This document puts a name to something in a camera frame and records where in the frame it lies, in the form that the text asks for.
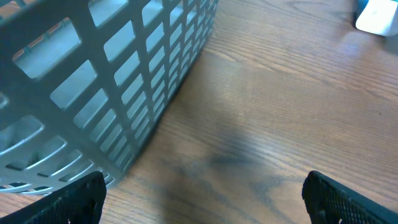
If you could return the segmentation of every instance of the black plastic part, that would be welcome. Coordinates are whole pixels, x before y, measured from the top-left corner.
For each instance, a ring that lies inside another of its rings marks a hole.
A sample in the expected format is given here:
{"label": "black plastic part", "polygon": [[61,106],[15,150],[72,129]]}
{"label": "black plastic part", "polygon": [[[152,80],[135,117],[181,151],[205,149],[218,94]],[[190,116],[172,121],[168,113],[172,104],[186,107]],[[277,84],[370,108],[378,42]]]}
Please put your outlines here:
{"label": "black plastic part", "polygon": [[95,171],[1,218],[0,224],[99,223],[105,196],[104,177],[101,172]]}
{"label": "black plastic part", "polygon": [[302,197],[313,224],[398,223],[398,214],[317,171],[305,179]]}

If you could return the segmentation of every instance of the basket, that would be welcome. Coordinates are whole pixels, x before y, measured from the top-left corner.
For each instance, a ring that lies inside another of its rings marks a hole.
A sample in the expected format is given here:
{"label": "basket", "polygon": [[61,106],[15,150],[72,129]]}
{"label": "basket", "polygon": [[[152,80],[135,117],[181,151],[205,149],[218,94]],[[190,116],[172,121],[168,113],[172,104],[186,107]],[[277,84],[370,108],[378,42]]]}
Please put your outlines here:
{"label": "basket", "polygon": [[45,195],[95,170],[118,183],[203,48],[217,3],[0,1],[22,9],[0,10],[0,192]]}

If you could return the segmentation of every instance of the table surface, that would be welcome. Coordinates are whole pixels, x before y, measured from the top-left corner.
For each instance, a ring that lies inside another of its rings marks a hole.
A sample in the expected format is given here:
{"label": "table surface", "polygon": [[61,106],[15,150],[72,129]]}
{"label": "table surface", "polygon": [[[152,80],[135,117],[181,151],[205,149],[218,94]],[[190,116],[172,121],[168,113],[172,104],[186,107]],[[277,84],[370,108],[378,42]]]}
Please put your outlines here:
{"label": "table surface", "polygon": [[[398,212],[398,56],[353,28],[354,2],[220,0],[101,222],[310,223],[311,170]],[[2,194],[0,215],[37,199]]]}

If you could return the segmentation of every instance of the wood grain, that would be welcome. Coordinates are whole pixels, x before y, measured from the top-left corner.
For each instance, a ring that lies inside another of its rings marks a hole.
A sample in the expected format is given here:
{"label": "wood grain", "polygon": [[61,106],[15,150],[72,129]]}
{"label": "wood grain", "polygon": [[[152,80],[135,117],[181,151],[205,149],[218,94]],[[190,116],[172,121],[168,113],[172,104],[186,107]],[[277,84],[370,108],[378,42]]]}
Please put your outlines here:
{"label": "wood grain", "polygon": [[[397,56],[353,1],[220,0],[213,35],[102,223],[310,223],[319,170],[398,212]],[[0,215],[36,198],[0,195]]]}

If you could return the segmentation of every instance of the wooden table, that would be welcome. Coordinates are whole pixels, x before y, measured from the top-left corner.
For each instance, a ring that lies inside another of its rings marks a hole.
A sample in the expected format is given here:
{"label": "wooden table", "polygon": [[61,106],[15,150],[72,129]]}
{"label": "wooden table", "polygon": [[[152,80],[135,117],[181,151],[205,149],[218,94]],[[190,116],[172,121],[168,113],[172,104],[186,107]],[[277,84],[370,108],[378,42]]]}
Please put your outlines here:
{"label": "wooden table", "polygon": [[[103,223],[310,223],[319,170],[398,212],[398,56],[355,0],[220,0],[213,35]],[[37,197],[0,195],[0,215]]]}

